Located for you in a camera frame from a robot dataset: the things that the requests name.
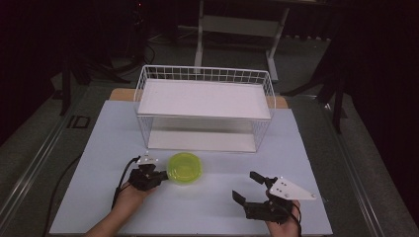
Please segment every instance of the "table leg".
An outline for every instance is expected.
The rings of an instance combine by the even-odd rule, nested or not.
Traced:
[[[61,116],[64,116],[71,104],[71,72],[68,54],[64,53],[62,60],[62,107]]]
[[[201,67],[203,65],[203,17],[204,17],[204,0],[200,1],[200,17],[198,19],[198,46],[195,54],[195,66]],[[195,69],[195,73],[200,73],[200,69]]]
[[[289,11],[290,11],[290,8],[284,9],[283,16],[281,18],[280,23],[278,24],[277,32],[275,33],[275,36],[274,36],[274,42],[272,44],[271,50],[268,50],[266,52],[266,59],[268,61],[269,73],[271,74],[271,80],[273,83],[276,83],[279,81],[278,74],[277,74],[277,67],[275,66],[275,61],[274,61],[274,55],[275,55],[275,52],[277,51],[277,46],[278,46],[278,43],[280,42],[281,35],[283,33],[283,29],[286,24]]]

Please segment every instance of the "cable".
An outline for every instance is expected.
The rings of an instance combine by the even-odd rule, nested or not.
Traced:
[[[205,37],[206,41],[216,44],[253,44],[262,40],[263,37],[258,36],[241,36],[235,34],[210,32]]]
[[[122,74],[122,75],[119,75],[119,76],[122,77],[122,78],[124,78],[124,77],[126,77],[126,76],[128,76],[128,75],[130,75],[130,74],[132,74],[132,73],[134,73],[136,71],[138,71],[138,69],[140,69],[140,68],[141,68],[141,66],[138,65],[137,67],[133,68],[130,72],[127,72],[126,74]]]
[[[128,162],[128,164],[126,164],[126,168],[124,169],[123,175],[121,176],[120,183],[118,184],[117,188],[115,189],[114,199],[112,200],[112,207],[111,208],[114,208],[114,205],[117,202],[118,195],[123,190],[123,189],[121,189],[121,187],[123,185],[124,178],[126,177],[126,171],[128,170],[130,164],[132,164],[133,162],[137,162],[139,160],[139,158],[140,158],[140,156],[138,156],[137,158],[132,158]]]
[[[301,237],[301,211],[295,203],[293,203],[293,206],[296,208],[296,210],[298,210],[298,218],[296,218],[295,215],[293,215],[292,213],[289,213],[289,215],[290,218],[293,219],[293,221],[295,221],[296,226],[298,227],[298,237]]]
[[[146,64],[152,64],[153,63],[153,61],[154,61],[154,58],[155,58],[155,56],[156,56],[156,51],[154,51],[154,49],[150,46],[150,45],[148,45],[148,44],[146,44],[145,45],[146,47],[148,47],[148,48],[150,48],[150,50],[151,50],[151,52],[152,52],[152,56],[151,56],[151,59],[148,61],[148,59],[145,57],[145,55],[144,55],[144,62],[146,63]]]
[[[127,72],[129,70],[132,70],[136,67],[138,67],[141,63],[141,60],[139,59],[138,55],[135,55],[131,60],[130,63],[121,67],[116,67],[116,68],[109,68],[106,67],[110,72],[113,73],[122,73],[122,72]]]
[[[78,155],[76,159],[74,159],[68,166],[67,168],[65,168],[64,172],[61,174],[61,176],[58,178],[58,181],[55,184],[55,187],[52,191],[52,196],[49,200],[49,207],[48,207],[48,212],[47,212],[47,216],[46,216],[46,222],[45,222],[45,226],[43,227],[43,233],[42,236],[46,236],[46,232],[49,226],[49,219],[50,219],[50,215],[51,215],[51,210],[52,210],[52,205],[53,205],[53,201],[55,199],[55,195],[56,195],[56,191],[58,190],[59,184],[61,183],[62,178],[64,178],[64,175],[67,173],[67,171],[81,158],[81,155]]]
[[[124,189],[128,188],[130,186],[130,184],[128,184],[127,186],[123,187],[120,192],[122,192]]]
[[[180,40],[180,39],[186,38],[188,36],[194,35],[197,32],[198,32],[198,30],[190,31],[188,33],[185,33],[185,34],[183,34],[181,36],[176,37],[176,40]],[[164,38],[163,34],[159,34],[159,35],[157,35],[155,37],[151,37],[147,41],[148,42],[153,42],[153,43],[160,43],[160,44],[171,43],[171,41],[169,39]]]

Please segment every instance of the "black cable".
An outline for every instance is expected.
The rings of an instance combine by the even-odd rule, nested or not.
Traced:
[[[262,40],[263,37],[257,36],[241,36],[226,33],[209,33],[205,37],[205,40],[217,43],[217,44],[253,44]]]
[[[123,72],[127,72],[129,70],[134,69],[135,67],[140,66],[141,64],[141,60],[140,57],[138,55],[135,55],[134,57],[132,57],[130,59],[130,63],[121,67],[115,67],[115,68],[107,68],[110,72],[113,73],[123,73]]]
[[[128,76],[128,75],[130,75],[130,74],[132,74],[132,73],[134,73],[134,72],[136,72],[136,71],[138,71],[138,69],[140,69],[141,68],[141,66],[137,66],[137,67],[135,67],[135,68],[133,68],[133,70],[131,70],[130,72],[127,72],[126,74],[123,74],[123,75],[120,75],[121,77],[125,77],[125,76]]]
[[[296,210],[298,210],[298,219],[295,217],[295,215],[293,215],[292,213],[289,213],[290,218],[293,219],[296,223],[296,226],[298,227],[298,237],[301,237],[301,211],[299,210],[299,207],[296,206],[295,203],[293,203],[293,206],[296,208]]]
[[[130,186],[130,184],[128,184],[127,186],[123,187],[123,188],[120,190],[120,193],[121,193],[124,189],[128,188],[129,186]]]
[[[49,200],[49,207],[48,207],[48,212],[47,212],[47,216],[46,216],[46,222],[45,222],[45,226],[43,227],[43,234],[42,236],[46,236],[46,232],[49,226],[49,219],[50,219],[50,215],[51,215],[51,210],[52,210],[52,205],[53,205],[53,201],[55,199],[55,195],[56,195],[56,191],[58,190],[59,184],[61,183],[62,178],[64,178],[64,175],[67,173],[67,171],[81,158],[81,155],[78,155],[76,159],[74,159],[68,166],[67,168],[65,168],[64,172],[61,174],[61,176],[58,178],[58,181],[55,184],[55,187],[52,191],[52,196]]]
[[[111,208],[114,208],[114,205],[117,202],[118,195],[123,190],[123,189],[121,189],[121,187],[123,185],[124,178],[126,177],[126,171],[128,170],[130,164],[132,164],[133,162],[137,162],[139,160],[139,158],[140,158],[140,156],[138,156],[137,158],[132,158],[128,162],[128,164],[126,164],[126,168],[124,169],[123,175],[121,176],[120,183],[118,184],[117,188],[115,189],[114,199],[112,200],[112,207]]]
[[[153,61],[154,61],[154,58],[155,58],[155,56],[156,56],[156,51],[150,46],[150,45],[148,45],[148,44],[146,44],[145,45],[146,47],[148,47],[148,48],[150,48],[150,50],[151,50],[151,52],[152,52],[152,57],[151,57],[151,59],[148,61],[148,59],[145,57],[145,55],[144,55],[144,62],[146,63],[146,64],[152,64],[153,63]]]
[[[106,76],[110,80],[113,80],[118,83],[130,83],[129,81],[117,76],[114,72],[110,71],[104,65],[98,62],[95,62],[94,60],[83,55],[82,53],[77,53],[77,58],[81,60],[85,66],[89,66],[92,70],[95,70],[96,72],[101,73],[102,75]]]

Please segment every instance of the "table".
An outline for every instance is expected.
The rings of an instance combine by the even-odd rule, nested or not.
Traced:
[[[201,67],[203,61],[204,32],[218,32],[239,34],[256,37],[272,38],[272,46],[266,51],[266,59],[268,63],[269,73],[273,83],[279,81],[277,67],[275,65],[275,52],[277,51],[284,26],[290,11],[289,4],[311,4],[320,5],[316,0],[282,0],[277,1],[286,3],[286,7],[282,10],[281,18],[276,21],[264,21],[254,19],[231,18],[225,16],[213,16],[204,13],[205,0],[200,1],[199,20],[198,20],[198,45],[195,54],[195,66]]]
[[[117,90],[111,99],[132,98],[129,93],[131,90]],[[131,102],[107,101],[50,233],[80,234],[96,224],[111,208],[126,163],[145,151]],[[159,159],[157,170],[163,170],[177,152],[149,150],[149,155]],[[202,177],[184,187],[164,182],[120,234],[268,235],[265,223],[246,219],[243,208],[231,197],[231,191],[236,190],[249,201],[266,199],[265,188],[249,178],[250,171],[284,176],[316,194],[317,200],[301,202],[302,234],[332,233],[291,110],[276,110],[257,153],[193,153],[202,159]]]

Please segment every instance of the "white table surface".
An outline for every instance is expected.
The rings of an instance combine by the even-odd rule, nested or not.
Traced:
[[[102,219],[111,209],[115,187],[127,162],[145,151],[132,102],[107,101],[50,233],[85,233]],[[149,155],[159,159],[157,170],[162,171],[168,158],[178,152],[149,150]],[[268,235],[265,223],[246,219],[242,206],[231,197],[235,190],[248,201],[267,199],[266,187],[250,179],[250,171],[270,178],[283,176],[317,195],[317,200],[300,202],[302,234],[332,234],[291,110],[276,110],[257,153],[193,153],[202,159],[201,178],[183,187],[163,182],[121,234]]]

